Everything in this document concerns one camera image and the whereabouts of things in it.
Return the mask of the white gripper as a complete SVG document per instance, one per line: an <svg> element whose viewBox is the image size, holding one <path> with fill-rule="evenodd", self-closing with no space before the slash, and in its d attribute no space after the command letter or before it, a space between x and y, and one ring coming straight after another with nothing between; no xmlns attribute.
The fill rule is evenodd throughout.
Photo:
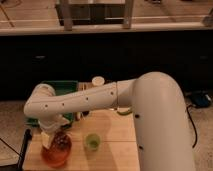
<svg viewBox="0 0 213 171"><path fill-rule="evenodd" d="M46 149L49 149L56 132L59 131L62 126L69 124L70 121L62 115L56 115L53 117L39 119L38 123L42 130L42 145Z"/></svg>

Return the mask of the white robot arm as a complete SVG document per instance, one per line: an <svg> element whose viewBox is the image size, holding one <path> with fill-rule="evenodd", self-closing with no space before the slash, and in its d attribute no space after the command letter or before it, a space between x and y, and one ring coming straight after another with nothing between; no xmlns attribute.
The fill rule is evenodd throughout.
<svg viewBox="0 0 213 171"><path fill-rule="evenodd" d="M140 171L196 171L184 96L176 80L163 72L65 95L40 83L24 114L51 134L60 127L62 114L116 107L132 109Z"/></svg>

